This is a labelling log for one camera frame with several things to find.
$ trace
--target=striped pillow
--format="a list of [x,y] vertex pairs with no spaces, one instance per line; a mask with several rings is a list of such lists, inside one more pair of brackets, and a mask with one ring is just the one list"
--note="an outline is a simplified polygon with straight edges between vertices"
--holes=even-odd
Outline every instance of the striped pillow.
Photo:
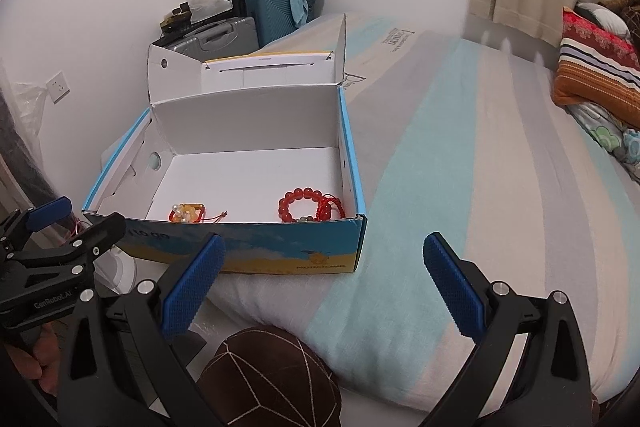
[[594,102],[640,128],[640,64],[635,48],[564,8],[556,105]]

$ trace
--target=suitcase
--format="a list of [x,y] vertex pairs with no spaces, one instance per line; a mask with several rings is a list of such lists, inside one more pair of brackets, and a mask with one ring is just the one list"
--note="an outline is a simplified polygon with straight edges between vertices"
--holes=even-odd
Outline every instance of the suitcase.
[[233,0],[233,3],[236,15],[254,18],[261,48],[297,29],[289,0]]
[[257,51],[259,45],[254,20],[251,17],[234,17],[207,24],[164,48],[205,62],[214,58],[248,55]]

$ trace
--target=gray suitcase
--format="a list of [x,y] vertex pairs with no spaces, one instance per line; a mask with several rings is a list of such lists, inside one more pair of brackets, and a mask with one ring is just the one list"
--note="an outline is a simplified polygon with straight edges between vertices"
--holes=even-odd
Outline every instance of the gray suitcase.
[[258,51],[260,46],[254,19],[233,17],[187,33],[165,48],[205,62],[214,58],[248,55]]

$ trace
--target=cardboard box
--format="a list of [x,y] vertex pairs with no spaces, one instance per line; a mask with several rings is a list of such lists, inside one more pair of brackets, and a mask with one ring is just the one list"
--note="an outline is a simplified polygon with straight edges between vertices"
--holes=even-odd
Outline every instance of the cardboard box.
[[[124,136],[95,183],[84,215],[127,218],[118,244],[170,263],[209,233],[226,244],[225,271],[343,273],[355,270],[366,227],[364,197],[338,50],[248,55],[201,64],[151,46],[151,107]],[[340,198],[345,219],[282,223],[278,201],[311,187]],[[220,223],[171,223],[172,206],[203,203]],[[290,206],[294,217],[316,204]]]

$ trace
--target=red string bracelet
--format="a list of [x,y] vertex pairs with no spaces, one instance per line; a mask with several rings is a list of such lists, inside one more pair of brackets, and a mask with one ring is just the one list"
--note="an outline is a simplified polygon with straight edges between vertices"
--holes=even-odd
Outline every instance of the red string bracelet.
[[[298,219],[294,219],[289,212],[289,205],[296,200],[301,200],[305,198],[305,200],[312,200],[318,204],[318,209],[316,210],[316,217],[314,216],[306,216],[300,217]],[[328,221],[331,219],[331,213],[333,210],[332,205],[335,205],[335,208],[340,212],[340,219],[344,219],[346,214],[344,213],[344,209],[342,208],[342,202],[332,196],[331,194],[322,195],[320,190],[313,190],[312,188],[296,188],[293,192],[287,192],[278,202],[278,215],[283,223],[293,223],[295,221],[305,222],[305,221]]]
[[181,203],[174,204],[174,207],[169,214],[169,221],[172,223],[202,223],[204,221],[213,221],[217,223],[223,217],[226,217],[227,212],[222,212],[216,217],[205,218],[206,209],[201,203]]

